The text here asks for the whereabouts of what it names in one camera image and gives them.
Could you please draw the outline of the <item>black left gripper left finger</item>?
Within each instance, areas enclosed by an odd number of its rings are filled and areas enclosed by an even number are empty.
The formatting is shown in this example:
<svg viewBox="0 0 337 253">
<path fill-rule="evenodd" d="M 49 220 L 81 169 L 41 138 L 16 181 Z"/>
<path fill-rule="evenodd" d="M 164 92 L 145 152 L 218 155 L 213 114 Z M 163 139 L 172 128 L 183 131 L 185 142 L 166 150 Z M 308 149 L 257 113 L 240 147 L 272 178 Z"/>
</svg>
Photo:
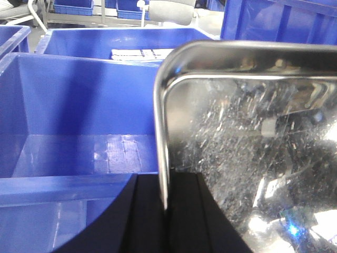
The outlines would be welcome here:
<svg viewBox="0 0 337 253">
<path fill-rule="evenodd" d="M 168 252 L 158 175 L 132 175 L 107 209 L 56 252 Z"/>
</svg>

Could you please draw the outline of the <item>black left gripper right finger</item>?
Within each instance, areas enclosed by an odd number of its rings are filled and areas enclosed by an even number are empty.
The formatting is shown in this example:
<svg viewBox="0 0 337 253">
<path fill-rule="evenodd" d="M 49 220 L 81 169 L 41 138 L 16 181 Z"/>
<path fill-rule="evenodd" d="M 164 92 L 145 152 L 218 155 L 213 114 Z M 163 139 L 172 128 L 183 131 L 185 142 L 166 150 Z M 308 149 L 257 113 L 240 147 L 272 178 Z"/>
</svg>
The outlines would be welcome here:
<svg viewBox="0 0 337 253">
<path fill-rule="evenodd" d="M 168 227 L 170 252 L 251 252 L 199 173 L 171 173 Z"/>
</svg>

